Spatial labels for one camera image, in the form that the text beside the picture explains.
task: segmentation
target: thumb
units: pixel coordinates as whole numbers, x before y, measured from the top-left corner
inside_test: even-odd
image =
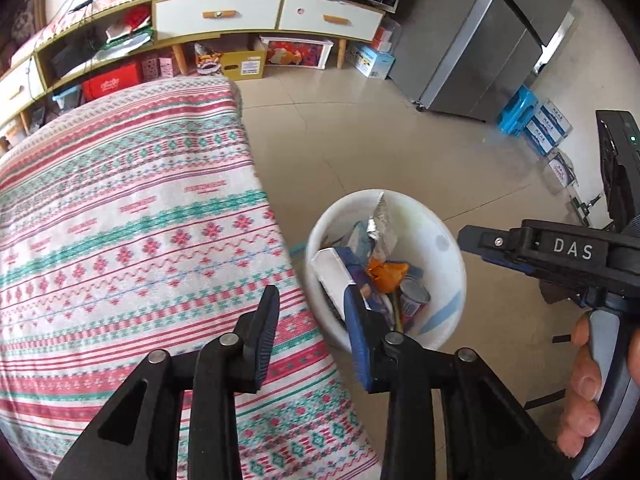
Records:
[[[629,373],[636,384],[640,385],[640,329],[636,330],[629,345]]]

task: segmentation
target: red bag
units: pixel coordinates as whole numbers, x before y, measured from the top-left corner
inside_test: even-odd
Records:
[[[140,64],[134,61],[85,81],[82,83],[82,92],[87,101],[93,101],[98,97],[113,94],[140,83],[142,83]]]

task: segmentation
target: barcode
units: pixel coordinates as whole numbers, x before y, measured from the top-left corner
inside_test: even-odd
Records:
[[[253,75],[260,73],[260,61],[243,61],[240,64],[240,75]]]

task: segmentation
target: white drawer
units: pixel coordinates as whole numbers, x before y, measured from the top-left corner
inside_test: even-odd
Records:
[[[337,0],[284,0],[278,28],[371,41],[382,15]]]
[[[0,124],[43,94],[35,60],[33,57],[25,59],[0,81]]]
[[[156,3],[154,25],[158,40],[203,32],[273,30],[279,7],[280,0],[163,0]]]

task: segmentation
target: crumpled orange wrapper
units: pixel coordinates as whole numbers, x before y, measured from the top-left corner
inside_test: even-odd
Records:
[[[408,270],[408,264],[383,263],[375,258],[372,258],[367,265],[367,275],[371,278],[378,292],[382,294],[390,294],[396,290]]]

